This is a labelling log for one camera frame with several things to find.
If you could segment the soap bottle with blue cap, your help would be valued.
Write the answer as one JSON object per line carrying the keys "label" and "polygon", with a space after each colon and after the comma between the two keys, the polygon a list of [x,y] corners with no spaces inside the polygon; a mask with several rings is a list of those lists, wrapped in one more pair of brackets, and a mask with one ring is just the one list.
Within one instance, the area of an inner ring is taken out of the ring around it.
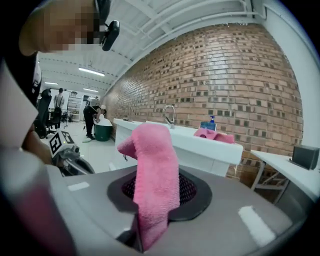
{"label": "soap bottle with blue cap", "polygon": [[210,118],[210,121],[202,121],[200,123],[200,128],[216,131],[217,125],[215,123],[215,116],[211,115]]}

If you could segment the white vanity cabinet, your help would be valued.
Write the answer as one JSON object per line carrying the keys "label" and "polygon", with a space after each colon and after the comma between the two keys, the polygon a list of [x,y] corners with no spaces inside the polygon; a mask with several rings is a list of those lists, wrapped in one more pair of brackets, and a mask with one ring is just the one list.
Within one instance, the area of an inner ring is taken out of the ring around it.
{"label": "white vanity cabinet", "polygon": [[[203,156],[198,156],[186,152],[182,149],[175,150],[175,153],[177,155],[178,162],[180,165],[195,168],[221,177],[226,176],[229,166],[232,165],[218,160],[212,160]],[[123,169],[137,165],[137,160],[133,159],[132,157],[124,156],[123,154],[121,154],[118,151],[117,146],[115,146],[114,157],[111,162],[113,164],[113,170]]]}

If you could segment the black office chair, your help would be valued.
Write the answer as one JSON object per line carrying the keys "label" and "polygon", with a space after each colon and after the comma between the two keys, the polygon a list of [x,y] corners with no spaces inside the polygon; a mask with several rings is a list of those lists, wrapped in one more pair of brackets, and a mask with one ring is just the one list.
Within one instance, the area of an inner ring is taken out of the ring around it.
{"label": "black office chair", "polygon": [[58,125],[58,119],[55,113],[53,113],[53,116],[56,115],[55,117],[49,118],[49,105],[51,99],[51,90],[43,90],[41,99],[38,102],[38,115],[33,123],[34,130],[41,139],[47,138],[50,133],[54,133],[50,128]]}

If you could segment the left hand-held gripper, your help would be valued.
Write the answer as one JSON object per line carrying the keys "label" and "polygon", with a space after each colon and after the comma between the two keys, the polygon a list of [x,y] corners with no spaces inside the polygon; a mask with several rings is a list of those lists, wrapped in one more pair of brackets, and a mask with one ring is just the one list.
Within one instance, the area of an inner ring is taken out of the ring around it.
{"label": "left hand-held gripper", "polygon": [[80,148],[67,131],[58,130],[49,140],[52,163],[64,176],[94,174],[92,166],[80,157]]}

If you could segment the white ceramic sink top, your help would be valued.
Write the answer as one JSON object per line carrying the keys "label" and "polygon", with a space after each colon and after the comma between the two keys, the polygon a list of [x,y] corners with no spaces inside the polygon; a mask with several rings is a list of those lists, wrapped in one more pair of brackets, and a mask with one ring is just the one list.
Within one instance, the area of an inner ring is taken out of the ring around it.
{"label": "white ceramic sink top", "polygon": [[195,136],[193,128],[175,126],[156,122],[127,121],[115,118],[116,125],[115,146],[118,147],[126,139],[138,132],[148,139],[171,141],[175,150],[183,150],[196,156],[217,160],[227,164],[238,165],[241,162],[243,147],[237,143],[226,143],[209,138]]}

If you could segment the person's left forearm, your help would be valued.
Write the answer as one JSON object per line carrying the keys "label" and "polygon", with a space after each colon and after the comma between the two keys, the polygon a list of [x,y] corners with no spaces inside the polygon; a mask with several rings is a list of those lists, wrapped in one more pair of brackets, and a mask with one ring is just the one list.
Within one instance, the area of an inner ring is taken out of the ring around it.
{"label": "person's left forearm", "polygon": [[33,128],[30,128],[22,144],[22,149],[34,154],[46,165],[52,165],[50,148],[41,141]]}

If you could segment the person's black shirt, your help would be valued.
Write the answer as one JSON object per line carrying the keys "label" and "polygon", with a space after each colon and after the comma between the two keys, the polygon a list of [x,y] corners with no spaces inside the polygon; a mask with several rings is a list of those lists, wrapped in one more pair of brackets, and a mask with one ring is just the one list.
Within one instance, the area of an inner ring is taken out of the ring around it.
{"label": "person's black shirt", "polygon": [[34,107],[37,106],[42,84],[38,53],[25,56],[18,46],[4,53],[4,60],[16,83]]}

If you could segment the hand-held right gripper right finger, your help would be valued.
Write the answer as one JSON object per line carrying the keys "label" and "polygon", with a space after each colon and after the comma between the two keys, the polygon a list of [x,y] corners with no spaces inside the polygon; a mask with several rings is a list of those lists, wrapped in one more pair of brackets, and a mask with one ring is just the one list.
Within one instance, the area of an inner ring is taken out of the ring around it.
{"label": "hand-held right gripper right finger", "polygon": [[136,167],[64,177],[50,167],[55,214],[75,256],[273,256],[306,221],[245,185],[182,166],[194,185],[169,217],[167,231],[143,250],[132,201]]}

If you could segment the black box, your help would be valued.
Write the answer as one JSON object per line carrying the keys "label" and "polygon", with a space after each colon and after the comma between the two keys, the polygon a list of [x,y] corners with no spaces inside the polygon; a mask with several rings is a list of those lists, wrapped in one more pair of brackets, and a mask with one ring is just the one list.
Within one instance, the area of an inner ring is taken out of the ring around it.
{"label": "black box", "polygon": [[314,170],[318,164],[320,148],[306,145],[296,145],[289,161],[306,170]]}

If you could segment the white storage shelf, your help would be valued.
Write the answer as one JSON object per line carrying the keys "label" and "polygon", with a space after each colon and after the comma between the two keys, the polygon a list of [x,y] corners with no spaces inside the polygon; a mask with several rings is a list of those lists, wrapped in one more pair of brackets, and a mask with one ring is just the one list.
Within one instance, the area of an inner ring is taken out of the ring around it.
{"label": "white storage shelf", "polygon": [[70,93],[67,104],[68,111],[68,121],[71,122],[80,122],[81,121],[81,105],[83,98],[80,97],[75,91]]}

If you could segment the chrome faucet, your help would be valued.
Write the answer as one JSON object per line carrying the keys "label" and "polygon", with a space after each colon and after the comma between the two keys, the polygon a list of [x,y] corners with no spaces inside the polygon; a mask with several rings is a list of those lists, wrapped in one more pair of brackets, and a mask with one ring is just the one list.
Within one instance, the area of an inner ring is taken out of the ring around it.
{"label": "chrome faucet", "polygon": [[[172,109],[172,117],[171,118],[167,115],[168,109]],[[174,129],[175,128],[175,115],[176,115],[175,107],[173,105],[165,105],[162,112],[163,112],[163,116],[164,116],[164,119],[167,122],[167,124],[170,126],[171,129]]]}

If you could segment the green bin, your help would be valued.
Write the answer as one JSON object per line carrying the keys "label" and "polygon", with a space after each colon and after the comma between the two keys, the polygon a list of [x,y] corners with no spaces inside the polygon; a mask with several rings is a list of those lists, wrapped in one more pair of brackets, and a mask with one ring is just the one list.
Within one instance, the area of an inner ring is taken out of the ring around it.
{"label": "green bin", "polygon": [[106,142],[110,139],[113,130],[112,123],[106,119],[102,118],[99,122],[94,121],[94,133],[95,139],[99,142]]}

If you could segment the whiteboard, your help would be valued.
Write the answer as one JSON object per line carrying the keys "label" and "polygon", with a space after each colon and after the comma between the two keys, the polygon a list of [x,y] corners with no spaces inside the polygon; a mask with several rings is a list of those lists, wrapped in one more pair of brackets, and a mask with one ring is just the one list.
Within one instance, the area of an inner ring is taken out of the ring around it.
{"label": "whiteboard", "polygon": [[[50,90],[51,92],[51,101],[50,101],[50,104],[49,104],[49,109],[54,109],[54,98],[56,95],[59,94],[59,91],[57,89],[51,89]],[[66,111],[67,108],[68,108],[68,101],[69,101],[69,97],[70,97],[70,92],[67,91],[67,90],[64,90],[63,91],[63,97],[64,97],[64,104],[63,104],[63,107],[62,107],[62,111]]]}

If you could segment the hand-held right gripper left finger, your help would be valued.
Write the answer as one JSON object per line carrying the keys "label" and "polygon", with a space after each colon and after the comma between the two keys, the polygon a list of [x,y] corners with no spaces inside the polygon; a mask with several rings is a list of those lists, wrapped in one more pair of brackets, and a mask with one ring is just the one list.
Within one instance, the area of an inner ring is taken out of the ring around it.
{"label": "hand-held right gripper left finger", "polygon": [[0,195],[38,256],[76,256],[73,238],[52,196],[46,165],[35,155],[0,147]]}

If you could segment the pink cloth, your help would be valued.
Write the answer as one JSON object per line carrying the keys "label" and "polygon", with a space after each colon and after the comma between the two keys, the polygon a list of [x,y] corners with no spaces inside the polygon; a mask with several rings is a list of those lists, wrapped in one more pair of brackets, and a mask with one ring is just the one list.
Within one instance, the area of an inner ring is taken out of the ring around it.
{"label": "pink cloth", "polygon": [[169,212],[180,206],[178,157],[169,129],[153,123],[137,126],[117,150],[137,160],[133,201],[147,251],[167,230]]}
{"label": "pink cloth", "polygon": [[208,139],[208,140],[213,140],[213,141],[218,141],[218,142],[223,142],[223,143],[228,143],[228,144],[234,144],[235,143],[235,138],[233,134],[226,134],[226,133],[219,133],[217,131],[207,129],[207,128],[202,128],[200,127],[195,133],[194,136]]}

